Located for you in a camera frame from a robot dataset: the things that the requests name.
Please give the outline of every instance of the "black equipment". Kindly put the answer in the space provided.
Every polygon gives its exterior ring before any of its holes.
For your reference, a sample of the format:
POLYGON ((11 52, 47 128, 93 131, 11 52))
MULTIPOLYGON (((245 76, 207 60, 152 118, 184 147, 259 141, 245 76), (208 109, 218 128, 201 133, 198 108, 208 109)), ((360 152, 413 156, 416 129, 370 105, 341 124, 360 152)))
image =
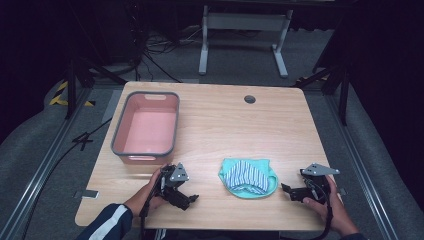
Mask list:
MULTIPOLYGON (((325 221, 325 229, 318 237, 312 238, 314 240, 324 239, 330 231, 331 220, 333 219, 333 209, 330 203, 330 185, 325 175, 328 174, 339 174, 340 171, 337 169, 328 168, 316 163, 311 164, 306 169, 300 169, 300 175, 303 177, 303 181, 306 188, 291 188, 288 185, 281 183, 283 191, 290 195, 292 201, 303 202, 305 197, 315 199, 317 202, 327 205, 327 218, 325 221)), ((286 238, 280 236, 280 239, 284 240, 295 240, 292 238, 286 238)))
POLYGON ((145 220, 149 213, 150 200, 152 200, 154 196, 160 196, 171 205, 181 208, 184 211, 190 206, 190 203, 196 201, 199 195, 187 197, 178 191, 178 187, 188 180, 189 177, 187 172, 181 163, 178 163, 177 166, 167 165, 160 169, 160 175, 156 179, 155 185, 153 186, 152 191, 150 191, 150 194, 139 214, 141 217, 140 239, 145 238, 145 220))

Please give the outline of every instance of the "wooden table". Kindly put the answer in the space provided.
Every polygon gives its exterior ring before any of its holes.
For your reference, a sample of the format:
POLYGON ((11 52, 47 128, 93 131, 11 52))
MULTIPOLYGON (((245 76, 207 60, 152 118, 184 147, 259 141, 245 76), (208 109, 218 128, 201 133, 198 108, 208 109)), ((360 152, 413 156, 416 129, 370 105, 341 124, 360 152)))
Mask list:
MULTIPOLYGON (((226 190, 218 177, 224 158, 267 158, 279 182, 304 187, 299 169, 312 162, 328 166, 303 92, 295 88, 130 82, 125 85, 75 221, 90 224, 110 203, 122 203, 146 184, 159 166, 126 165, 111 151, 111 140, 127 95, 172 91, 180 97, 174 163, 190 180, 179 190, 200 197, 186 210, 166 204, 149 213, 146 228, 234 230, 322 230, 319 217, 292 202, 279 187, 271 196, 245 200, 226 190), (248 104, 246 95, 256 102, 248 104)), ((134 220, 138 226, 139 219, 134 220)))

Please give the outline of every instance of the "teal cloth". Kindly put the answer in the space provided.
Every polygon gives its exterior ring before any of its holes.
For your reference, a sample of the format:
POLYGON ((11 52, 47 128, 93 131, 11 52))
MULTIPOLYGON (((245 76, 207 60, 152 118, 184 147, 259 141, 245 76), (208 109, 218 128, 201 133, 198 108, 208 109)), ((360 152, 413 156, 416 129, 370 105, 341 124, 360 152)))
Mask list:
POLYGON ((225 158, 222 162, 221 170, 219 171, 218 176, 224 186, 227 188, 227 190, 239 198, 252 199, 266 197, 271 195, 278 187, 278 177, 272 170, 272 168, 269 166, 269 162, 269 159, 225 158), (264 191, 263 193, 251 191, 252 188, 257 188, 257 186, 253 186, 256 184, 248 184, 247 182, 249 182, 249 180, 245 180, 242 176, 240 176, 240 181, 243 184, 241 184, 240 187, 234 188, 231 186, 227 186, 226 175, 230 171, 231 173, 234 172, 233 167, 235 167, 236 165, 238 167, 241 161, 244 162, 243 165, 252 166, 253 168, 259 170, 261 174, 265 175, 265 177, 268 179, 266 191, 264 191))

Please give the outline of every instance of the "black sleeve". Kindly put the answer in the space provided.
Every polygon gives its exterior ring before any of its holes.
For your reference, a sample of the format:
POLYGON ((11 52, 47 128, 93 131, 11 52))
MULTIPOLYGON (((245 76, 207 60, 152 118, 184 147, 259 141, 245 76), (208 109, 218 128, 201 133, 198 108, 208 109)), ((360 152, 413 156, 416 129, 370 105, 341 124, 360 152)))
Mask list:
POLYGON ((361 233, 354 233, 342 237, 340 240, 367 240, 361 233))
POLYGON ((131 230, 132 213, 123 204, 110 204, 76 238, 84 239, 122 239, 131 230))

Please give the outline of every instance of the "table hole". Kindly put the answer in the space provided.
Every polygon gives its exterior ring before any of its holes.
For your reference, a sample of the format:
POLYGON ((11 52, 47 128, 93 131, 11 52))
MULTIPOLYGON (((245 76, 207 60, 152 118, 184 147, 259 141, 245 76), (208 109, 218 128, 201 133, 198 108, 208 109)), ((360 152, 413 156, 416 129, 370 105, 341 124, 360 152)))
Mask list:
POLYGON ((249 104, 252 104, 252 103, 256 102, 256 98, 252 95, 247 95, 247 96, 244 97, 244 101, 249 103, 249 104))

